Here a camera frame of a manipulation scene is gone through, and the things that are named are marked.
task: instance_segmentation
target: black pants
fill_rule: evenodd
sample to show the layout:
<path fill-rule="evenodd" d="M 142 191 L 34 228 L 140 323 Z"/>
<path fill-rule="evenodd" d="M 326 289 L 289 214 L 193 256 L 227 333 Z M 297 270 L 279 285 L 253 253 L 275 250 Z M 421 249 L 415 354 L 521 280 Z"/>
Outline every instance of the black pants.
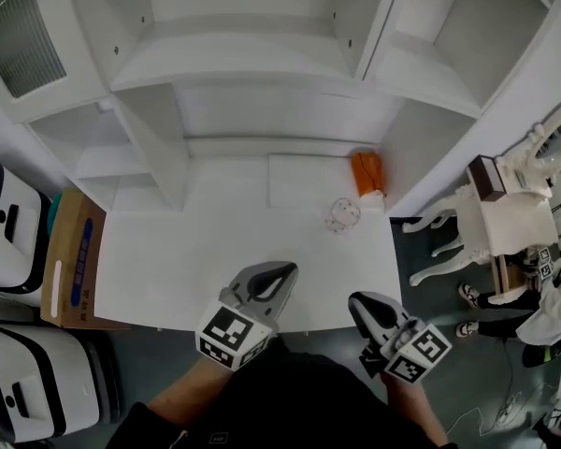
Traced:
<path fill-rule="evenodd" d="M 478 296 L 478 306 L 483 309 L 510 309 L 510 310 L 531 310 L 532 312 L 510 319 L 500 321 L 480 322 L 478 333 L 494 338 L 515 338 L 515 331 L 539 308 L 540 293 L 537 291 L 525 291 L 520 297 L 507 304 L 491 304 L 488 298 L 495 293 L 486 293 Z"/>

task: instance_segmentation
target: orange bag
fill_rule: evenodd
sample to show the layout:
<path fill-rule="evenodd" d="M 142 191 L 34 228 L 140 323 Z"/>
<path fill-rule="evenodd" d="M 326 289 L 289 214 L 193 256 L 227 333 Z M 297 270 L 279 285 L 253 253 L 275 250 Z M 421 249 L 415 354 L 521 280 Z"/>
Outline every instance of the orange bag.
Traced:
<path fill-rule="evenodd" d="M 352 171 L 360 197 L 380 191 L 384 194 L 382 160 L 375 152 L 358 152 L 352 156 Z"/>

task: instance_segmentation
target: brown box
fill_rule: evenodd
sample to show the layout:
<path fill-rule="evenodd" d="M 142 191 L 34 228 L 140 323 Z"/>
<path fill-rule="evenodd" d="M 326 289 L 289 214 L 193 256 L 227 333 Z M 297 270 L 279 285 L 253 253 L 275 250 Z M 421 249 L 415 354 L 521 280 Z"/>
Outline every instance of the brown box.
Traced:
<path fill-rule="evenodd" d="M 66 188 L 50 236 L 41 319 L 75 329 L 124 329 L 94 316 L 95 275 L 106 213 L 78 190 Z"/>
<path fill-rule="evenodd" d="M 507 194 L 494 158 L 476 156 L 468 168 L 481 201 L 497 201 Z"/>

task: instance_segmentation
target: gray floor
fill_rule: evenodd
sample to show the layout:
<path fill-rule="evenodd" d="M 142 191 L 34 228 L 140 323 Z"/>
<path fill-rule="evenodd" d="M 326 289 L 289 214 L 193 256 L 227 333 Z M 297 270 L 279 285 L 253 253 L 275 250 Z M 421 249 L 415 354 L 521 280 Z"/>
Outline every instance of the gray floor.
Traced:
<path fill-rule="evenodd" d="M 436 260 L 430 258 L 431 250 L 453 239 L 455 231 L 453 222 L 439 230 L 425 230 L 411 235 L 402 235 L 399 226 L 393 226 L 403 303 L 411 313 L 439 326 L 453 343 L 451 353 L 424 381 L 440 421 L 445 427 L 450 427 L 460 414 L 479 407 L 485 419 L 482 431 L 487 431 L 493 426 L 496 413 L 507 396 L 511 371 L 505 348 L 500 340 L 481 336 L 456 340 L 453 325 L 479 317 L 500 319 L 516 311 L 475 313 L 456 295 L 456 287 L 462 281 L 471 283 L 481 291 L 490 290 L 488 266 L 472 265 L 451 275 L 429 278 L 415 288 L 408 283 L 412 272 L 446 260 L 454 254 L 442 254 Z M 126 408 L 135 401 L 150 400 L 197 359 L 194 335 L 189 332 L 159 332 L 138 326 L 131 331 L 112 332 L 110 338 L 120 366 Z M 359 365 L 357 356 L 364 342 L 355 328 L 290 333 L 285 334 L 284 338 L 292 350 L 327 355 L 347 366 L 379 398 L 385 398 L 382 384 L 370 381 Z M 543 384 L 557 384 L 561 361 L 537 369 L 525 369 L 521 364 L 523 345 L 510 341 L 506 349 L 513 375 L 511 393 L 521 391 L 522 395 L 508 424 L 495 427 L 484 437 L 479 437 L 480 420 L 477 412 L 462 418 L 450 434 L 452 441 L 462 449 L 540 448 L 540 441 L 534 439 L 528 428 L 531 421 L 548 408 L 554 391 Z M 67 449 L 105 447 L 115 429 L 114 426 L 91 427 L 64 436 L 54 443 L 57 448 Z"/>

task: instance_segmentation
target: person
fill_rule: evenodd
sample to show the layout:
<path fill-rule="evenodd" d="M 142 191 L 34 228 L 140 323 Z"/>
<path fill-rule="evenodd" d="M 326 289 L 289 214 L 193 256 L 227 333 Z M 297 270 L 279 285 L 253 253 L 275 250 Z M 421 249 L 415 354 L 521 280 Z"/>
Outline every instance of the person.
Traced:
<path fill-rule="evenodd" d="M 421 385 L 382 381 L 388 406 L 345 367 L 290 353 L 279 338 L 235 373 L 202 356 L 148 405 L 135 404 L 108 449 L 456 447 Z"/>
<path fill-rule="evenodd" d="M 553 346 L 561 341 L 561 260 L 554 267 L 554 280 L 542 282 L 540 291 L 526 289 L 516 300 L 501 305 L 491 304 L 495 293 L 480 294 L 469 284 L 457 291 L 472 308 L 529 310 L 527 314 L 500 321 L 466 321 L 455 327 L 458 338 L 478 333 L 496 338 L 515 338 L 534 346 Z"/>

